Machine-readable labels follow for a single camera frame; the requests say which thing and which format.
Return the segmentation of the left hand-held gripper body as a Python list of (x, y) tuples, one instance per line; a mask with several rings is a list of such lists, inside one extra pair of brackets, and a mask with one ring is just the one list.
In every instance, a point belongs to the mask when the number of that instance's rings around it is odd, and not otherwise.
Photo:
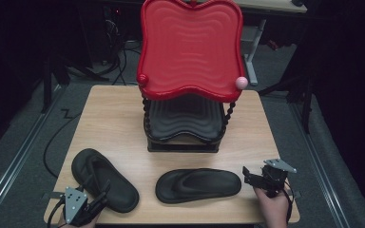
[(82, 226), (91, 222), (88, 213), (87, 194), (78, 188), (67, 187), (64, 217), (67, 224)]

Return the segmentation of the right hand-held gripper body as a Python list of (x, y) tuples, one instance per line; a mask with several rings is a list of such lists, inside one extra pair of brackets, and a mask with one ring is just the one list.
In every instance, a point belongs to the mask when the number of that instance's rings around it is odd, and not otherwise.
[(284, 188), (289, 173), (297, 173), (297, 169), (282, 159), (265, 160), (261, 168), (262, 176), (266, 180), (265, 190), (269, 198), (275, 197)]

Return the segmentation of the dark green slipper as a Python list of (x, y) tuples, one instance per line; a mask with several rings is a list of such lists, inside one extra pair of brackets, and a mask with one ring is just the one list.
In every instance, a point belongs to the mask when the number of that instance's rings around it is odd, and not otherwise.
[(80, 151), (72, 161), (71, 172), (76, 181), (90, 194), (94, 181), (104, 184), (110, 181), (107, 207), (117, 213), (129, 213), (140, 199), (137, 189), (100, 152), (87, 148)]
[(211, 169), (176, 169), (157, 180), (155, 194), (168, 204), (231, 197), (241, 190), (241, 180), (233, 172)]

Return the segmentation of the person's left hand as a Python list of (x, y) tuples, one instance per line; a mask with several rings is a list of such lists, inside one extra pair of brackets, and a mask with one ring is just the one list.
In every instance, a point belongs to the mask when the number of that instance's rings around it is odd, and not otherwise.
[(67, 224), (65, 221), (65, 217), (61, 216), (58, 220), (58, 228), (95, 228), (96, 222), (98, 220), (98, 216), (96, 216), (90, 223), (82, 225), (82, 226), (75, 226), (71, 224)]

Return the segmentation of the black metal stand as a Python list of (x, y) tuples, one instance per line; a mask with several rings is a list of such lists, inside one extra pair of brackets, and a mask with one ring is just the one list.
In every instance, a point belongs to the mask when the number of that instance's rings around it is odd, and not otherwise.
[(70, 83), (71, 71), (68, 68), (74, 68), (79, 71), (83, 77), (88, 77), (93, 81), (106, 82), (107, 78), (103, 73), (96, 73), (92, 70), (78, 65), (68, 58), (51, 53), (44, 62), (44, 74), (43, 74), (43, 113), (47, 113), (48, 109), (53, 104), (53, 90), (52, 90), (52, 78), (55, 78), (59, 86), (68, 86)]
[(289, 104), (302, 102), (300, 124), (306, 133), (310, 133), (309, 118), (312, 111), (313, 82), (305, 76), (295, 76), (282, 79), (278, 83), (259, 91), (260, 96), (265, 96), (274, 91), (287, 91), (286, 101)]

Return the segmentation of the beige desk with grey legs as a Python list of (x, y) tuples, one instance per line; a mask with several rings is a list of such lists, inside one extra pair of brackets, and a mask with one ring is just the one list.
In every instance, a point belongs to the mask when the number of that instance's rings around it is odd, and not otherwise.
[(292, 0), (234, 0), (241, 8), (242, 14), (255, 16), (261, 14), (260, 19), (243, 27), (241, 36), (241, 54), (247, 78), (251, 86), (257, 86), (256, 71), (254, 70), (253, 58), (259, 45), (267, 22), (266, 13), (283, 13), (289, 15), (303, 14), (307, 12), (304, 5), (296, 6)]

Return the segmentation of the metal floor rail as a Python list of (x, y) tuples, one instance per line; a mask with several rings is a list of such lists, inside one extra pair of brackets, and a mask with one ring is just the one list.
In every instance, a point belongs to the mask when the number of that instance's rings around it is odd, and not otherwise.
[(311, 166), (314, 170), (315, 176), (317, 177), (317, 182), (319, 184), (322, 195), (325, 198), (325, 201), (334, 219), (336, 228), (351, 228), (349, 221), (347, 220), (347, 217), (340, 204), (336, 190), (334, 189), (334, 186), (329, 179), (328, 173), (326, 172), (323, 163), (321, 162), (321, 159), (317, 153), (314, 142), (310, 134), (307, 133), (302, 126), (300, 111), (298, 110), (298, 107), (295, 104), (288, 104), (288, 106), (295, 119), (300, 134), (305, 141), (307, 147), (306, 151), (311, 160)]
[(44, 108), (44, 89), (38, 88), (26, 106), (10, 121), (9, 128), (0, 139), (0, 206), (66, 89), (66, 86), (57, 85), (52, 92), (52, 101)]

